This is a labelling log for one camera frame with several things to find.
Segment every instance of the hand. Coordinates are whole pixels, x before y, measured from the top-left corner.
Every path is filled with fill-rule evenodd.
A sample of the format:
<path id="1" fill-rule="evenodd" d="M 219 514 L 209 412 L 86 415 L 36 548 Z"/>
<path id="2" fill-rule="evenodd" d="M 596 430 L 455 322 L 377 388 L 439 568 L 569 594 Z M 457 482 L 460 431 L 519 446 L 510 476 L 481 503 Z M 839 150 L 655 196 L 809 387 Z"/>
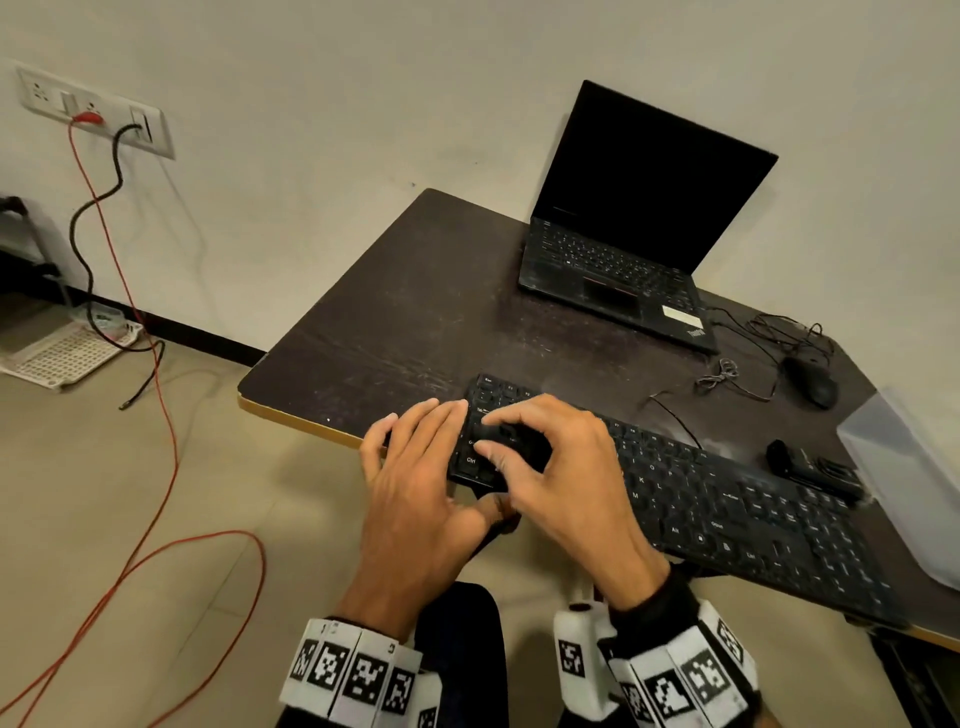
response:
<path id="1" fill-rule="evenodd" d="M 504 494 L 470 507 L 446 495 L 446 466 L 467 416 L 465 400 L 415 404 L 373 423 L 360 446 L 370 509 L 360 567 L 334 614 L 405 642 L 420 610 L 459 575 L 487 531 L 513 515 Z M 380 451 L 388 432 L 387 458 Z"/>
<path id="2" fill-rule="evenodd" d="M 503 473 L 516 510 L 587 570 L 614 609 L 632 609 L 652 596 L 670 565 L 636 524 L 606 426 L 551 395 L 495 410 L 483 423 L 523 423 L 553 447 L 541 474 L 504 445 L 474 445 Z"/>

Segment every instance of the keyboard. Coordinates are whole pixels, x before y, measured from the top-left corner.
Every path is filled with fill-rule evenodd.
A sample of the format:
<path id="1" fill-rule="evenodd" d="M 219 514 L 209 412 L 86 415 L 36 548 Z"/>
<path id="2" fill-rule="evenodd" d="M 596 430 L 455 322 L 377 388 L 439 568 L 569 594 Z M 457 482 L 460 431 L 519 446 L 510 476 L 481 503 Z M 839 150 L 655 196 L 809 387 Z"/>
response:
<path id="1" fill-rule="evenodd" d="M 477 496 L 506 491 L 503 476 L 473 450 L 477 439 L 490 437 L 480 420 L 536 394 L 494 376 L 478 376 L 467 391 L 467 421 L 447 477 Z M 872 622 L 907 626 L 843 500 L 636 425 L 597 417 L 616 444 L 634 515 L 655 548 Z M 529 439 L 515 425 L 503 429 L 500 441 L 506 444 Z"/>
<path id="2" fill-rule="evenodd" d="M 687 276 L 683 272 L 550 223 L 535 222 L 535 225 L 531 234 L 536 236 L 547 259 L 584 273 L 622 281 L 643 296 L 687 313 L 696 313 L 696 305 L 687 290 Z"/>

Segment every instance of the laptop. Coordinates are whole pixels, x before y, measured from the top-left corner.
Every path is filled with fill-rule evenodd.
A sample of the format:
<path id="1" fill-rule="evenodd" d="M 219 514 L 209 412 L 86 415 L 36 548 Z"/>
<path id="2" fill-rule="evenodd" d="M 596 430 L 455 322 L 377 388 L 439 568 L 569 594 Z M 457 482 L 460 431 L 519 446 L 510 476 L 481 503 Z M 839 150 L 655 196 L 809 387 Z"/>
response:
<path id="1" fill-rule="evenodd" d="M 584 81 L 534 207 L 519 285 L 718 353 L 690 276 L 777 159 Z"/>

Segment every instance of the wall socket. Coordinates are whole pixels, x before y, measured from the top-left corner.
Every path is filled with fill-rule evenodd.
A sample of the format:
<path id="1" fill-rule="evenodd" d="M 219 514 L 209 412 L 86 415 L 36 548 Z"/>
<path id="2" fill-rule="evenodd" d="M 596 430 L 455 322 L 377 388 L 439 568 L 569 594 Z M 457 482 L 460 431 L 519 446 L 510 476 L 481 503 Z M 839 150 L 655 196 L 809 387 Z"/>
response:
<path id="1" fill-rule="evenodd" d="M 125 99 L 113 93 L 95 91 L 53 74 L 27 66 L 16 69 L 20 103 L 30 111 L 42 113 L 63 123 L 83 111 L 96 111 L 105 124 L 78 124 L 77 129 L 112 137 L 127 124 L 139 124 L 120 137 L 127 144 L 161 157 L 174 158 L 173 141 L 163 111 Z"/>

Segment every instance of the dark wooden desk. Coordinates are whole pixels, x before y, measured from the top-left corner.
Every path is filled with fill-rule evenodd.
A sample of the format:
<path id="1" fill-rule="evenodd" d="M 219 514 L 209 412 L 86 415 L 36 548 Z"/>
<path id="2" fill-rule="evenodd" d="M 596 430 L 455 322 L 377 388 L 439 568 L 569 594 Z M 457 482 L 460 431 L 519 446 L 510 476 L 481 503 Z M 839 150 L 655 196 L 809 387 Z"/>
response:
<path id="1" fill-rule="evenodd" d="M 706 449 L 762 462 L 771 440 L 850 462 L 837 425 L 873 392 L 842 352 L 834 359 L 840 401 L 821 412 L 783 385 L 772 402 L 727 387 L 699 397 L 693 379 L 707 359 L 674 344 L 516 286 L 526 225 L 455 197 L 425 190 L 240 383 L 249 412 L 358 447 L 374 420 L 428 397 L 463 395 L 479 372 L 551 392 L 597 412 L 686 440 L 645 398 L 664 401 Z M 756 312 L 704 295 L 743 321 Z M 736 334 L 718 332 L 740 381 L 769 388 L 769 359 Z M 911 634 L 960 651 L 960 593 L 927 577 L 883 511 L 858 524 L 895 586 Z"/>

